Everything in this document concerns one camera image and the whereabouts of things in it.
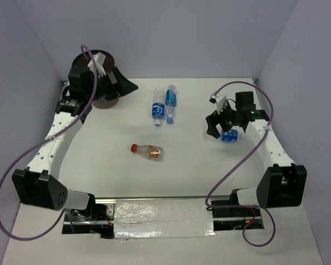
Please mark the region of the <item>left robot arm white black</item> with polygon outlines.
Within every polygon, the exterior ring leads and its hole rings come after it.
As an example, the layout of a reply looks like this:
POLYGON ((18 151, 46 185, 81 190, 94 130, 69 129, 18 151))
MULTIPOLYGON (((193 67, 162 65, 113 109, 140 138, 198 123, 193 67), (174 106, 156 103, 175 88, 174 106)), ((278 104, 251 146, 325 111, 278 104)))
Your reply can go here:
POLYGON ((23 204, 51 210, 72 209, 84 220, 97 214, 95 196, 67 189, 58 181, 60 168, 69 146, 92 109, 89 102, 123 97, 138 86, 113 67, 104 73, 102 67, 75 65, 68 74, 68 86, 55 109, 46 143, 38 148, 25 169, 16 169, 12 181, 23 204))

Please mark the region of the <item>crushed blue label bottle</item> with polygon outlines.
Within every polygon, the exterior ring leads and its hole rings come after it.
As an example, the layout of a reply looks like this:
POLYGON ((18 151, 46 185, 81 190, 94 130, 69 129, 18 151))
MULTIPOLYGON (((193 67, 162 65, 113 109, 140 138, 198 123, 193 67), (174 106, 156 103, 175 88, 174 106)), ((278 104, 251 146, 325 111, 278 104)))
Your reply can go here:
POLYGON ((219 138, 214 138, 211 135, 208 135, 206 132, 203 134, 203 140, 204 141, 212 141, 212 142, 222 142, 226 144, 233 144, 233 143, 238 143, 242 139, 242 133, 239 132, 236 129, 230 129, 227 132, 224 132, 223 130, 220 131, 220 137, 219 138))

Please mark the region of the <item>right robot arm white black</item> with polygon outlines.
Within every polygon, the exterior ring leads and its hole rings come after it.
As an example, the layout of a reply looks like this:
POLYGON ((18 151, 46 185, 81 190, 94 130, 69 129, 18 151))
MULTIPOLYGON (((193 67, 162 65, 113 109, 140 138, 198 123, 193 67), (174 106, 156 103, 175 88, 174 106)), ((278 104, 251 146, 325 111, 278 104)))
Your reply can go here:
POLYGON ((220 93, 213 93, 210 102, 216 105, 216 110, 206 117, 207 134, 219 139, 218 126, 224 132, 239 126, 255 145, 265 169, 255 188, 232 191, 228 204, 230 212, 241 216, 248 206, 269 209, 301 205, 307 170, 285 152, 269 124, 270 117, 256 108, 253 92, 237 92, 234 108, 220 93))

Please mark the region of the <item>bottle with red cap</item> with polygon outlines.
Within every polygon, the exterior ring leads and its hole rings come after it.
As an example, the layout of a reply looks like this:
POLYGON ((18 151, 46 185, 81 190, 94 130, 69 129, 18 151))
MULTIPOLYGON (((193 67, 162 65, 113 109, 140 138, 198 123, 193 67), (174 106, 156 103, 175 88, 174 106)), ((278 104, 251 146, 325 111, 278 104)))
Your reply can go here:
POLYGON ((158 146, 132 144, 130 150, 148 160, 161 161, 163 159, 163 149, 158 146))

